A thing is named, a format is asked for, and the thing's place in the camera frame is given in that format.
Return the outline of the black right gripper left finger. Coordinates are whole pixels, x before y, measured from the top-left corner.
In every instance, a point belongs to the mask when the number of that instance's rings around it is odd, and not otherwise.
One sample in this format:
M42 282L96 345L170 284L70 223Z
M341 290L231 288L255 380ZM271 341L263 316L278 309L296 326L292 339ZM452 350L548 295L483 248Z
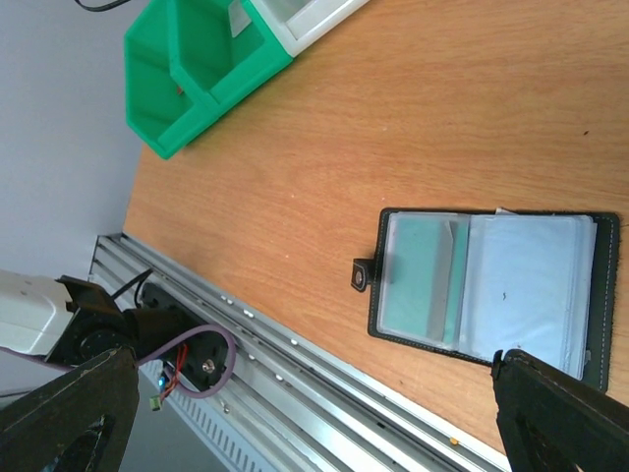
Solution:
M135 353L111 349L1 409L1 469L117 471L140 395Z

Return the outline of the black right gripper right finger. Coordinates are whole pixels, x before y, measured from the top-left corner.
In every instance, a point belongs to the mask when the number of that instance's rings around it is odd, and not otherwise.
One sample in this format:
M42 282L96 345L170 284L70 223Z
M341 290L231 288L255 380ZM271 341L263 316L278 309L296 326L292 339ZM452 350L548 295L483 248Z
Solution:
M626 471L628 407L529 353L498 350L496 423L513 471Z

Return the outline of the black card holder wallet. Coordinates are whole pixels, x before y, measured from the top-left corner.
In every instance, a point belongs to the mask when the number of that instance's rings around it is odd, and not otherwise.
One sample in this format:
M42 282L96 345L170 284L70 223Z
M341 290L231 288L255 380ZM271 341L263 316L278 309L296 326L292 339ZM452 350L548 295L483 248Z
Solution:
M396 212L470 218L458 347L380 333L377 312L389 218ZM370 295L372 337L479 365L520 349L607 391L621 220L607 211L387 207L374 253L353 262L351 284Z

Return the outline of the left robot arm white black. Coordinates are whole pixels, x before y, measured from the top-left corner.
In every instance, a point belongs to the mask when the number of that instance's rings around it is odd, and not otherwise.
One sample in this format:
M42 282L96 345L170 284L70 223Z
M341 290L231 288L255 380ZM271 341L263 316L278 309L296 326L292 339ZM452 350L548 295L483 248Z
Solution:
M174 306L141 304L145 270L113 293L69 275L1 271L1 348L60 369L111 349L129 348L140 362L161 357L199 325Z

